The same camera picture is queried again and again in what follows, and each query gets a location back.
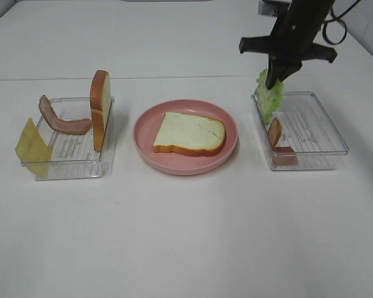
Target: bread crust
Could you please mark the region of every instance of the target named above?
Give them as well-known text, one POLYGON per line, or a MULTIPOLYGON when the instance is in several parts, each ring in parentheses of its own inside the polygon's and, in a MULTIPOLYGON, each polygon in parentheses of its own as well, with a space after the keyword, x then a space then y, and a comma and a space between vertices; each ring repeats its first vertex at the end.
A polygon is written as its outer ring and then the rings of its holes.
POLYGON ((90 89, 90 106, 92 109, 103 109, 103 93, 105 87, 105 79, 109 73, 105 70, 97 70, 90 89))
POLYGON ((94 123, 94 150, 100 152, 105 135, 103 111, 92 109, 91 118, 94 123))
POLYGON ((212 150, 207 150, 207 149, 195 150, 195 149, 183 148, 183 147, 176 146, 176 145, 166 145, 166 146, 157 145, 157 146, 154 146, 154 152, 156 153, 175 152, 175 153, 179 153, 179 154, 186 155, 186 156, 213 156, 221 151, 221 149, 225 145, 225 140, 226 140, 226 135, 222 143, 220 144, 220 146, 212 150))

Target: bacon strip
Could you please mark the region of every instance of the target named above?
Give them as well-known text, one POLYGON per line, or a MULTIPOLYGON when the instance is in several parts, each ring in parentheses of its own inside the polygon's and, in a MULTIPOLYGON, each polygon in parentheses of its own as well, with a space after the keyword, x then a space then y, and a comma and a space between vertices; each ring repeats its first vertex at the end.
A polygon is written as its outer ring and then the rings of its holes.
POLYGON ((46 95, 40 98, 39 109, 48 125, 57 132, 63 132, 69 135, 84 135, 91 128, 91 119, 59 119, 46 95))

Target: pink plate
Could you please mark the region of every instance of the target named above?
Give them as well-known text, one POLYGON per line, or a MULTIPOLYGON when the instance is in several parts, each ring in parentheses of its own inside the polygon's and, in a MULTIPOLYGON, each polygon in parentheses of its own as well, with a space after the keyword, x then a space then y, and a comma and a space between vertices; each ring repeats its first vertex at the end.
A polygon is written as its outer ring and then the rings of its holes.
POLYGON ((142 159, 153 168, 174 175, 201 174, 221 165, 233 152, 237 142, 237 125, 224 109, 205 101, 178 99, 167 101, 145 111, 133 130, 134 144, 142 159), (178 153, 155 153, 155 141, 165 112, 207 116, 223 121, 226 130, 224 147, 213 156, 185 156, 178 153))

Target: plate rim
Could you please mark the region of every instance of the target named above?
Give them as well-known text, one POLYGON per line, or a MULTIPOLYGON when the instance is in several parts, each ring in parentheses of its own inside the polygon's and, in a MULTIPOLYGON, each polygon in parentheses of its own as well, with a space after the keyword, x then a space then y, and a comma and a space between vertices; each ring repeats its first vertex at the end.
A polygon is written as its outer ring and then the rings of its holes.
POLYGON ((133 139, 133 142, 134 142, 134 146, 136 147, 136 149, 137 149, 138 153, 140 154, 140 156, 142 157, 142 159, 148 165, 150 165, 151 167, 153 167, 153 168, 155 168, 155 169, 157 169, 161 172, 172 174, 172 175, 193 176, 193 175, 203 174, 205 172, 212 171, 213 169, 215 169, 215 168, 219 167, 221 164, 223 164, 229 158, 229 156, 235 150, 237 141, 239 139, 239 129, 238 129, 238 126, 237 126, 237 123, 236 123, 234 117, 227 110, 223 109, 222 107, 220 107, 216 104, 213 104, 212 102, 203 101, 203 100, 200 100, 200 99, 187 99, 187 98, 185 98, 185 99, 172 99, 172 100, 169 100, 169 101, 164 101, 164 102, 160 102, 158 104, 155 104, 154 106, 148 108, 143 113, 141 113, 141 115, 138 116, 138 118, 135 121, 134 126, 132 128, 132 139, 133 139), (219 157, 217 160, 214 160, 213 162, 211 162, 207 165, 194 167, 194 168, 189 168, 189 169, 185 169, 185 170, 182 170, 180 168, 176 168, 176 167, 173 167, 173 166, 164 166, 161 163, 158 163, 158 162, 152 160, 151 158, 148 158, 148 156, 144 153, 143 150, 141 150, 141 148, 139 148, 139 146, 137 144, 137 140, 136 140, 137 125, 140 124, 140 120, 143 118, 143 116, 148 114, 150 111, 152 111, 152 110, 154 110, 154 109, 156 109, 160 106, 165 106, 166 104, 171 104, 171 103, 174 103, 174 102, 176 102, 176 103, 177 102, 196 102, 196 103, 199 103, 199 104, 207 104, 209 106, 213 106, 214 108, 222 111, 229 118, 229 120, 231 120, 231 122, 233 124, 233 127, 234 127, 234 131, 235 131, 235 137, 234 137, 233 140, 231 140, 231 149, 228 152, 226 152, 225 155, 219 157))

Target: black cable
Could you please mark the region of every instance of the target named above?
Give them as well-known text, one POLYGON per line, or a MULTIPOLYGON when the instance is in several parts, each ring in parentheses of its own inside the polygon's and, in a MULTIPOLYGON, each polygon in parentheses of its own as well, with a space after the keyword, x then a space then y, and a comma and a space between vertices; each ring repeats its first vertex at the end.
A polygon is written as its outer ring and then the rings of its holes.
POLYGON ((340 43, 342 43, 346 37, 347 37, 347 24, 345 23, 345 21, 343 21, 341 18, 344 17, 348 12, 351 11, 351 9, 353 9, 355 6, 357 6, 357 4, 360 2, 361 0, 356 0, 349 8, 347 8, 342 14, 340 14, 339 16, 336 16, 336 14, 334 13, 334 10, 333 10, 333 7, 330 9, 330 16, 332 17, 330 20, 325 20, 323 22, 323 28, 322 28, 322 36, 323 36, 323 39, 325 40, 325 42, 327 42, 328 44, 330 45, 339 45, 340 43), (344 35, 343 37, 341 38, 340 41, 338 42, 332 42, 329 37, 328 37, 328 33, 327 33, 327 29, 328 29, 328 24, 329 23, 332 23, 332 22, 339 22, 339 24, 341 24, 343 27, 344 27, 344 35))

